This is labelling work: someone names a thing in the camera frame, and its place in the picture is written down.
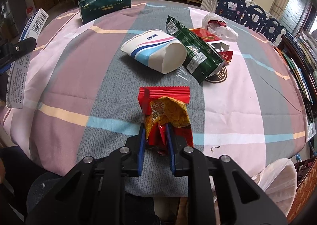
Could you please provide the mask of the green tissue pack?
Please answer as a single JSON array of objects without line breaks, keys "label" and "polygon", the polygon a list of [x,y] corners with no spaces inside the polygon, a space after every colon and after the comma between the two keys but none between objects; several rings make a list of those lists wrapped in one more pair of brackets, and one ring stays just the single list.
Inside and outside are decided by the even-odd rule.
[{"label": "green tissue pack", "polygon": [[79,0],[78,8],[83,24],[109,13],[131,8],[132,0]]}]

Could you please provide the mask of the white lined trash basket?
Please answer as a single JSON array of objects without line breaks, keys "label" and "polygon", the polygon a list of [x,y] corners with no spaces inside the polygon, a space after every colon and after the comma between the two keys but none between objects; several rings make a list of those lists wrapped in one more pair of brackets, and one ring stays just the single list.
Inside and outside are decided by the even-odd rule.
[{"label": "white lined trash basket", "polygon": [[280,208],[285,216],[289,214],[296,196],[297,172],[292,160],[281,158],[269,164],[252,180]]}]

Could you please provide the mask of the navy white baby fence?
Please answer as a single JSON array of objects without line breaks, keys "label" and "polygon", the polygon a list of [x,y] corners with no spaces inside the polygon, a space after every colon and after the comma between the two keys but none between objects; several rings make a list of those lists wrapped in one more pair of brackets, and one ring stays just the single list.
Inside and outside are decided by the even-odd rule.
[{"label": "navy white baby fence", "polygon": [[264,35],[276,46],[287,34],[286,27],[250,0],[202,0],[201,9],[211,12],[218,23],[226,18]]}]

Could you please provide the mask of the green snack packet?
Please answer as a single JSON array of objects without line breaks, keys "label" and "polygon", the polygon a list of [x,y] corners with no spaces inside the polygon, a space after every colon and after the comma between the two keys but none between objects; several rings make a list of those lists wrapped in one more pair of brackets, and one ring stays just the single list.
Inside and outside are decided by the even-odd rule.
[{"label": "green snack packet", "polygon": [[225,60],[215,48],[187,29],[177,19],[168,16],[165,28],[169,35],[177,38],[185,47],[187,57],[183,66],[198,83],[202,83],[207,77],[217,74],[224,66]]}]

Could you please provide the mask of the striped patchwork tablecloth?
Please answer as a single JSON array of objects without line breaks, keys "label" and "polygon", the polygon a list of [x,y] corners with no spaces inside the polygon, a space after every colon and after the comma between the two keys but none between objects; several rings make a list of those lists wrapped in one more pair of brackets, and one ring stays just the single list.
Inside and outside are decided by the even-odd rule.
[{"label": "striped patchwork tablecloth", "polygon": [[83,23],[78,9],[55,17],[39,34],[22,108],[1,103],[1,128],[26,156],[65,175],[86,156],[102,158],[146,130],[139,178],[131,194],[186,196],[187,179],[171,174],[167,124],[204,155],[229,155],[249,175],[291,158],[306,144],[307,114],[294,75],[261,33],[235,22],[230,61],[214,76],[190,46],[188,62],[167,74],[150,67],[156,53],[181,47],[184,28],[202,31],[203,10],[135,1]]}]

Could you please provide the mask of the white plastic bag red scrap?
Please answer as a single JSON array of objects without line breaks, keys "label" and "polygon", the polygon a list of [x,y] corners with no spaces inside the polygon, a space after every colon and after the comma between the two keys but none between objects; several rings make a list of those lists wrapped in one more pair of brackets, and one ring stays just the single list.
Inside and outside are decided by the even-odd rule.
[{"label": "white plastic bag red scrap", "polygon": [[204,29],[221,40],[235,42],[238,39],[238,33],[231,29],[221,16],[215,13],[209,13],[204,16],[201,24]]}]

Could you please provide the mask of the brown round coaster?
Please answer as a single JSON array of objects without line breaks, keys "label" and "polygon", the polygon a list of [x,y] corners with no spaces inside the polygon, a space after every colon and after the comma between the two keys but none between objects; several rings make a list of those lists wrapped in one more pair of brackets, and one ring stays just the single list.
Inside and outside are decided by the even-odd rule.
[{"label": "brown round coaster", "polygon": [[227,79],[227,75],[227,69],[223,66],[217,74],[207,77],[205,81],[213,84],[222,83]]}]

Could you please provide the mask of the crushed white paper cup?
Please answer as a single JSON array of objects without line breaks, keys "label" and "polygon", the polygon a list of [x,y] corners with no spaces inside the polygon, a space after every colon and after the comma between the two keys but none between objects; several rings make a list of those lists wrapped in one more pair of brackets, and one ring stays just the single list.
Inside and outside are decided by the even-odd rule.
[{"label": "crushed white paper cup", "polygon": [[180,67],[187,57],[186,48],[182,43],[159,29],[134,36],[126,41],[120,50],[164,75]]}]

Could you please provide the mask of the red gold patterned sofa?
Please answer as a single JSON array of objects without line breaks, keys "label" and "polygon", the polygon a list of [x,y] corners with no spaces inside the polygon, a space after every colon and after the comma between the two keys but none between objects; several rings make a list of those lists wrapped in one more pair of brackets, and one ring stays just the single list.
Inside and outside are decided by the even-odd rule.
[{"label": "red gold patterned sofa", "polygon": [[316,224],[316,157],[294,165],[298,184],[288,224]]}]

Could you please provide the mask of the red cigarette box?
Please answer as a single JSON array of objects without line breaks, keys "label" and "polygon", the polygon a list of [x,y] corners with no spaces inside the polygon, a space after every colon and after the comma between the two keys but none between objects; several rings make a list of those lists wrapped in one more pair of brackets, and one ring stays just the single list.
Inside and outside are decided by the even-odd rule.
[{"label": "red cigarette box", "polygon": [[202,38],[207,44],[213,46],[226,63],[232,61],[233,51],[230,50],[229,45],[225,44],[219,37],[204,28],[192,28],[190,31]]}]

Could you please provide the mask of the white medicine box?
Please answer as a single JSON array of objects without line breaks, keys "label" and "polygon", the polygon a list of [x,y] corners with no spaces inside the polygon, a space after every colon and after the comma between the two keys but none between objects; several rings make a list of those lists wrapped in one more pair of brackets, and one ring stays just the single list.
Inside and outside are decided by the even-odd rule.
[{"label": "white medicine box", "polygon": [[11,63],[10,66],[5,100],[8,108],[23,107],[26,76],[29,69],[31,52],[36,48],[36,40],[47,19],[48,14],[43,9],[37,10],[27,22],[21,33],[19,42],[14,46],[14,50],[22,55]]}]

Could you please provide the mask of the dark wooden side table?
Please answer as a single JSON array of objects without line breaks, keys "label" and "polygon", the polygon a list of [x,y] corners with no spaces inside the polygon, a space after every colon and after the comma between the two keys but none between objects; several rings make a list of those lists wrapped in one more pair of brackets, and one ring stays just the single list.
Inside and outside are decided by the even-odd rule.
[{"label": "dark wooden side table", "polygon": [[291,70],[303,99],[310,122],[316,121],[316,57],[313,50],[289,32],[281,36],[275,49]]}]

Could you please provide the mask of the red snack wrapper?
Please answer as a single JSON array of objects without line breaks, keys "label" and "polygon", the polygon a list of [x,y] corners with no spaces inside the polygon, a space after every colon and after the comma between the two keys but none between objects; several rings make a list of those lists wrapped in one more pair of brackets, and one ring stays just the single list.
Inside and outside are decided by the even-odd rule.
[{"label": "red snack wrapper", "polygon": [[143,113],[149,147],[162,155],[168,153],[168,123],[174,128],[175,135],[182,136],[188,146],[193,146],[191,122],[187,112],[187,105],[190,103],[188,86],[141,87],[137,99]]}]

